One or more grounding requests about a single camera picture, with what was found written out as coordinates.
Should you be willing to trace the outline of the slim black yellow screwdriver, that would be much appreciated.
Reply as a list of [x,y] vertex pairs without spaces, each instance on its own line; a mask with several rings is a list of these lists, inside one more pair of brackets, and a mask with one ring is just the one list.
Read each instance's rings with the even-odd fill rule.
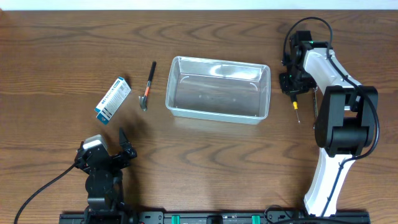
[[291,99],[291,102],[292,102],[292,106],[294,107],[294,110],[295,110],[297,121],[298,121],[298,123],[300,123],[299,112],[298,112],[299,108],[298,108],[298,102],[297,102],[297,95],[291,95],[290,99]]

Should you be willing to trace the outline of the silver wrench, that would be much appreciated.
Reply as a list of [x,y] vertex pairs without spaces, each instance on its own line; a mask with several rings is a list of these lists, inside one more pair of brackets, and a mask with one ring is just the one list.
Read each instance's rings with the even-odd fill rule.
[[312,96],[313,96],[313,112],[314,112],[315,120],[318,117],[317,90],[318,90],[318,87],[315,87],[313,89],[313,92],[312,92]]

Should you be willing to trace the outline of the small black orange hammer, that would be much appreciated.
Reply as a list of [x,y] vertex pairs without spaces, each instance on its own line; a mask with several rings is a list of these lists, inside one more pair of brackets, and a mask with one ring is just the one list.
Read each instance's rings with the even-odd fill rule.
[[149,73],[149,77],[148,77],[148,80],[147,80],[147,85],[146,85],[145,92],[144,92],[144,94],[142,96],[139,97],[140,107],[141,107],[141,109],[143,111],[147,110],[147,97],[148,97],[150,86],[151,86],[151,83],[152,83],[152,79],[153,79],[153,76],[154,76],[154,73],[155,73],[156,65],[157,65],[157,62],[153,61],[152,65],[151,65],[151,68],[150,68],[150,73]]

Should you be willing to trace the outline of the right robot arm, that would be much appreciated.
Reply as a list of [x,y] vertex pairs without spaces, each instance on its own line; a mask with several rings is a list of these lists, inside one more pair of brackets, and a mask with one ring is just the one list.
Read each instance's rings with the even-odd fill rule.
[[336,213],[350,167],[379,135],[378,92],[356,81],[336,59],[330,43],[314,41],[310,31],[288,35],[284,44],[290,52],[283,54],[287,71],[279,75],[279,83],[294,108],[299,94],[318,89],[323,95],[314,124],[320,154],[303,201],[307,214],[330,217]]

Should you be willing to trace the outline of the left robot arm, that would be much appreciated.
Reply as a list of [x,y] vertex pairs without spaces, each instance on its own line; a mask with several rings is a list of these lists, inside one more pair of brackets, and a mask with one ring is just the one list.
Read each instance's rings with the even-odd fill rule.
[[131,165],[137,152],[119,129],[121,150],[111,156],[104,137],[97,134],[84,140],[77,150],[75,167],[88,174],[85,189],[88,207],[82,223],[137,223],[137,213],[125,203],[123,168]]

